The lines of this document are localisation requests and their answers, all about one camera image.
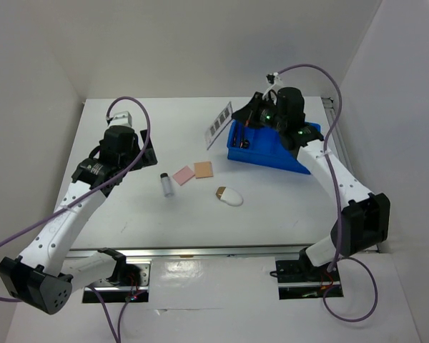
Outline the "clear bottle black cap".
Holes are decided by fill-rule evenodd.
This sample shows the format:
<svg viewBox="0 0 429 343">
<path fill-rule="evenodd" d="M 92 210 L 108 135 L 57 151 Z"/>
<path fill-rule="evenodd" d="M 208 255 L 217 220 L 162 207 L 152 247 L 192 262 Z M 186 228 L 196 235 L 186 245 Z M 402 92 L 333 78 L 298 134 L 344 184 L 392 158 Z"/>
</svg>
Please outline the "clear bottle black cap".
<svg viewBox="0 0 429 343">
<path fill-rule="evenodd" d="M 160 181 L 162 184 L 162 190 L 165 197 L 172 197 L 174 195 L 174 190 L 172 186 L 172 180 L 170 179 L 168 173 L 160 174 Z"/>
</svg>

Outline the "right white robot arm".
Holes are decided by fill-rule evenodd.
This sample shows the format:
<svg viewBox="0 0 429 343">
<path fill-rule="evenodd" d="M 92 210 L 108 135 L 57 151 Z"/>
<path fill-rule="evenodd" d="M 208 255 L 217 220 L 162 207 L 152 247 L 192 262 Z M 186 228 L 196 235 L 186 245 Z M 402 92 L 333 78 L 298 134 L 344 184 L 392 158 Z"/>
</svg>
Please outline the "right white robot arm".
<svg viewBox="0 0 429 343">
<path fill-rule="evenodd" d="M 328 148 L 326 136 L 305 119 L 305 100 L 299 89 L 281 88 L 275 100 L 257 92 L 232 114 L 251 128 L 273 129 L 284 149 L 316 178 L 335 200 L 337 220 L 327 237 L 300 252 L 297 270 L 313 280 L 322 266 L 332 269 L 340 257 L 350 257 L 388 237 L 390 200 L 360 183 Z"/>
</svg>

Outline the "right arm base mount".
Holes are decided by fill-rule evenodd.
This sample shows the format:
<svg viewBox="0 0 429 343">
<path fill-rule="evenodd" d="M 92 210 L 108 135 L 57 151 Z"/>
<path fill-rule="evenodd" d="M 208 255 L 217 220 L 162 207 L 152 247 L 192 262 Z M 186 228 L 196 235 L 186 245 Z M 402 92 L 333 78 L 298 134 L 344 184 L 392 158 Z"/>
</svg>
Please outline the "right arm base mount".
<svg viewBox="0 0 429 343">
<path fill-rule="evenodd" d="M 326 291 L 327 297 L 344 297 L 338 270 L 328 273 L 326 266 L 303 272 L 297 260 L 277 260 L 269 275 L 277 281 L 280 300 L 323 298 Z"/>
</svg>

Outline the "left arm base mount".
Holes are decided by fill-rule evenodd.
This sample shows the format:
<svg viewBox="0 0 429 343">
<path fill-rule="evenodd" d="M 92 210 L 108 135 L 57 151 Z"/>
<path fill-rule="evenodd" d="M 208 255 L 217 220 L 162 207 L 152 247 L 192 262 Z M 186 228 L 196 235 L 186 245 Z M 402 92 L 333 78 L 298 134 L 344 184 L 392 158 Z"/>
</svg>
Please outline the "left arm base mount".
<svg viewBox="0 0 429 343">
<path fill-rule="evenodd" d="M 107 304 L 145 303 L 149 300 L 149 282 L 152 260 L 126 257 L 127 272 L 117 282 L 109 281 L 115 263 L 95 266 L 88 272 L 88 283 L 95 288 Z"/>
</svg>

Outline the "black fan makeup brush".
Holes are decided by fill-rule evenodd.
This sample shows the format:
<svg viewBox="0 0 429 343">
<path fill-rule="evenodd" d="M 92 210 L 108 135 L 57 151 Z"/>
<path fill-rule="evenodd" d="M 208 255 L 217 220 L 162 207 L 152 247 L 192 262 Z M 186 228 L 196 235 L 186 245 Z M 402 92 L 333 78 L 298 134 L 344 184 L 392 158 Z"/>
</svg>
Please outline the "black fan makeup brush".
<svg viewBox="0 0 429 343">
<path fill-rule="evenodd" d="M 240 132 L 240 148 L 241 149 L 248 149 L 250 146 L 250 141 L 247 139 L 245 135 L 245 126 L 241 127 Z"/>
</svg>

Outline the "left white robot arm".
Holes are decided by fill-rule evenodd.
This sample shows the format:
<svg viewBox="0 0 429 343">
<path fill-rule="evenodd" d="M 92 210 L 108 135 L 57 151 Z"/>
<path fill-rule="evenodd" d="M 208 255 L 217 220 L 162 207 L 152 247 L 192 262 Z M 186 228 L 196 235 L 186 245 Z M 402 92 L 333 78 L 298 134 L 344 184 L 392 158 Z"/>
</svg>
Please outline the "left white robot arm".
<svg viewBox="0 0 429 343">
<path fill-rule="evenodd" d="M 90 217 L 127 172 L 156 163 L 148 130 L 136 133 L 126 126 L 109 127 L 99 146 L 77 166 L 54 217 L 18 257 L 1 260 L 0 278 L 11 298 L 56 314 L 72 292 L 100 279 L 137 286 L 139 267 L 111 248 L 98 249 L 71 267 L 63 263 Z"/>
</svg>

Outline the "thin black makeup brush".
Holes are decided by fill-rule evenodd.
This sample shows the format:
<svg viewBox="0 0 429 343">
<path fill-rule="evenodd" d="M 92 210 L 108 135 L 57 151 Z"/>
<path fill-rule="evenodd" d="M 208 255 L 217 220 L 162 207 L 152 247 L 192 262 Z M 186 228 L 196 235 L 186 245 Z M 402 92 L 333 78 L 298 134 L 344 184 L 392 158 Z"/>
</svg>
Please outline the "thin black makeup brush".
<svg viewBox="0 0 429 343">
<path fill-rule="evenodd" d="M 235 123 L 235 130 L 233 133 L 233 137 L 232 137 L 232 146 L 233 147 L 241 147 L 241 130 L 242 130 L 242 125 L 239 122 Z"/>
</svg>

